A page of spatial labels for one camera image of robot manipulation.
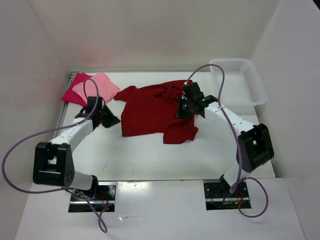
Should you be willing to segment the light pink t shirt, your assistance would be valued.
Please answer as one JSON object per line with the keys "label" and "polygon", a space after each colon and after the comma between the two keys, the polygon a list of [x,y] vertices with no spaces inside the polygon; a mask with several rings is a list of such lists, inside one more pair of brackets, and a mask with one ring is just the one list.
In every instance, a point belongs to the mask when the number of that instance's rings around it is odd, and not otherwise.
{"label": "light pink t shirt", "polygon": [[84,79],[86,80],[89,78],[92,79],[95,84],[91,80],[87,80],[85,83],[81,82],[76,84],[71,89],[84,102],[84,106],[88,103],[87,97],[97,96],[96,86],[98,88],[99,96],[103,98],[105,103],[110,102],[120,91],[119,87],[112,83],[109,77],[103,72],[99,72],[91,77],[87,76]]}

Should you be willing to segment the dark red t shirt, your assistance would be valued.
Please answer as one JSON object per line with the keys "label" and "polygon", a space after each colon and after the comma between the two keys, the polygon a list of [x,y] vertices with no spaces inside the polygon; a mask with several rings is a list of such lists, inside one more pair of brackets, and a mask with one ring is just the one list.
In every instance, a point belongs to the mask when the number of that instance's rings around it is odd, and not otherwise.
{"label": "dark red t shirt", "polygon": [[162,133],[164,144],[193,141],[199,130],[195,118],[176,118],[184,82],[174,80],[141,88],[131,85],[118,92],[113,99],[125,102],[121,113],[122,136]]}

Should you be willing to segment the magenta t shirt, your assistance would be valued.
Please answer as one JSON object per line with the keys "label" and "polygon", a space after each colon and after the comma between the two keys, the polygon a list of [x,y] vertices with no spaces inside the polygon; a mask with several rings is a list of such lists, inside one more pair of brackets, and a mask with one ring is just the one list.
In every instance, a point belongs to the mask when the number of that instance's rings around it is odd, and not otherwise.
{"label": "magenta t shirt", "polygon": [[79,96],[76,92],[73,91],[73,87],[77,84],[83,83],[86,79],[89,79],[89,78],[91,78],[90,75],[87,75],[85,73],[77,73],[70,87],[66,90],[64,95],[61,97],[61,100],[64,101],[65,103],[73,103],[73,104],[77,104],[82,107],[85,107],[87,105],[86,102],[82,99],[81,96]]}

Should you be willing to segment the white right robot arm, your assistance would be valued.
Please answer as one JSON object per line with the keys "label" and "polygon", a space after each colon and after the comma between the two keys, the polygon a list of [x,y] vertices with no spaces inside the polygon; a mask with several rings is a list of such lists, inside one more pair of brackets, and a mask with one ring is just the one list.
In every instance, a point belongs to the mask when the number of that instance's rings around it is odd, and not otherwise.
{"label": "white right robot arm", "polygon": [[209,95],[197,101],[179,98],[176,116],[181,119],[200,115],[220,128],[231,132],[236,143],[236,162],[220,177],[219,191],[232,196],[241,180],[274,157],[269,129],[263,123],[256,125],[244,120]]}

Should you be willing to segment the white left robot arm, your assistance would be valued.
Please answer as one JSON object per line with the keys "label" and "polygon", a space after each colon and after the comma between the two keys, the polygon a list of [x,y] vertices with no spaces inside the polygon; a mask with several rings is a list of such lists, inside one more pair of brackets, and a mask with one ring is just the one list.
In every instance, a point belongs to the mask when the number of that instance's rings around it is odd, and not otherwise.
{"label": "white left robot arm", "polygon": [[92,109],[83,107],[74,117],[72,127],[49,142],[36,145],[32,175],[35,184],[76,189],[89,200],[99,196],[98,178],[75,170],[73,152],[99,125],[110,128],[120,120],[105,104],[98,104],[90,115]]}

